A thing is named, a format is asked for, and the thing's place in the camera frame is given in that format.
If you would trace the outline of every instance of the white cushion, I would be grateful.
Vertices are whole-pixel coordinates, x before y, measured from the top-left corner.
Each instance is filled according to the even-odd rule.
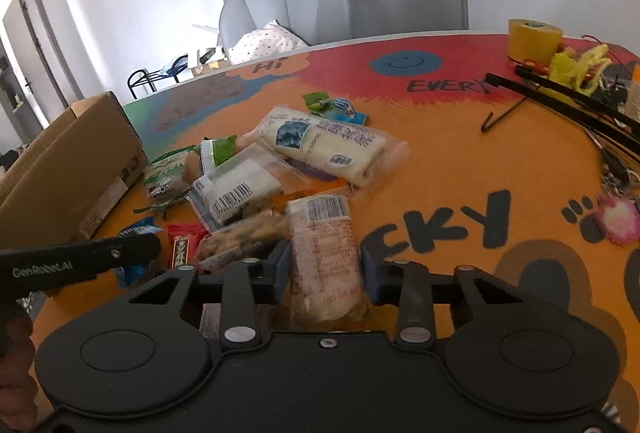
[[[302,39],[273,20],[264,28],[242,36],[236,46],[229,48],[227,52],[230,63],[239,64],[305,47],[308,45]]]

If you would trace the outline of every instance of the yellow tape roll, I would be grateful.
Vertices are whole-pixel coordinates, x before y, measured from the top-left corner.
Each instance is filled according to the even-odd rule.
[[[509,20],[508,55],[518,63],[533,59],[548,66],[561,42],[558,27],[527,19]]]

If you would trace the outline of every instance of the blue smiley face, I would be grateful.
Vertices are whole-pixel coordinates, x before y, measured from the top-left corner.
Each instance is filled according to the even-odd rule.
[[[422,50],[403,50],[371,61],[371,69],[387,77],[427,74],[437,70],[441,65],[442,59],[439,56]]]

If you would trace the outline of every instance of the gray chair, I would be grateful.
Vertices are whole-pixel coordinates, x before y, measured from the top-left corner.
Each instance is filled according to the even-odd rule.
[[[226,0],[219,24],[223,46],[234,47],[274,19],[310,46],[353,38],[349,0]]]

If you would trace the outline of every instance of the screw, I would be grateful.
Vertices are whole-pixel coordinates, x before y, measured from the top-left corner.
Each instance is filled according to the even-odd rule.
[[[246,343],[255,337],[255,330],[249,327],[231,327],[225,331],[225,339],[232,343]]]
[[[325,337],[324,339],[320,339],[320,346],[323,348],[335,348],[338,346],[338,341]]]
[[[408,327],[400,330],[400,339],[408,343],[426,343],[431,339],[431,332],[422,327]]]

